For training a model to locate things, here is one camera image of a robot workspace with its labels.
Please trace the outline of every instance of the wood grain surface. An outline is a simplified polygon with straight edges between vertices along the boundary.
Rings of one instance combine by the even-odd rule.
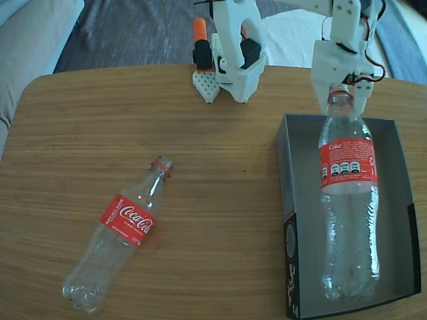
[[[175,161],[158,224],[92,319],[285,319],[275,135],[319,113],[306,69],[267,67],[247,104],[206,104],[193,66],[60,73],[24,92],[0,164],[0,319],[89,319],[61,298],[115,192]],[[395,119],[414,193],[426,287],[427,87],[386,79],[367,117]],[[426,319],[427,291],[335,319]]]

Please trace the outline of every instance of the robotic arm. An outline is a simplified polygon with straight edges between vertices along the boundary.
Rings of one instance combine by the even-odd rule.
[[[371,96],[374,82],[385,68],[369,58],[366,49],[374,37],[377,10],[374,0],[279,0],[332,18],[329,41],[316,41],[312,85],[323,114],[331,85],[354,86],[352,118],[360,116]],[[218,33],[211,38],[215,76],[219,86],[238,102],[246,102],[258,86],[267,55],[259,11],[254,0],[207,0]],[[242,41],[241,26],[249,38]],[[383,69],[374,78],[374,66]]]
[[[331,85],[353,85],[351,118],[360,116],[374,82],[382,80],[386,73],[385,68],[369,58],[366,52],[374,37],[376,22],[385,10],[385,1],[382,1],[381,10],[375,8],[374,0],[280,1],[332,17],[330,40],[318,40],[314,44],[312,85],[323,114],[327,112]],[[374,66],[383,70],[378,79],[374,78]]]

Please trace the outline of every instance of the black box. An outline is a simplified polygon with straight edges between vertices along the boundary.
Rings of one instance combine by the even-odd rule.
[[[377,248],[380,281],[372,297],[326,299],[321,283],[326,222],[320,201],[318,141],[326,118],[285,115],[278,155],[286,242],[287,316],[315,319],[349,313],[421,292],[420,249],[408,171],[394,121],[365,119],[378,169]]]

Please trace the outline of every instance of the plastic bottle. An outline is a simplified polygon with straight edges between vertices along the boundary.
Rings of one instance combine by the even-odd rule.
[[[77,309],[98,311],[109,286],[155,222],[155,209],[173,164],[163,157],[127,184],[102,215],[81,261],[65,278],[62,296]]]
[[[327,231],[322,282],[326,297],[341,301],[373,295],[380,279],[374,145],[362,118],[350,120],[352,102],[347,86],[330,88],[319,140]]]

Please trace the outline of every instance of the bottle label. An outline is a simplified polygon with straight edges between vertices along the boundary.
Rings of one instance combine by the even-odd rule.
[[[374,144],[365,139],[339,139],[320,147],[322,188],[351,181],[378,182]]]
[[[123,195],[116,195],[99,220],[133,245],[140,246],[154,217]]]

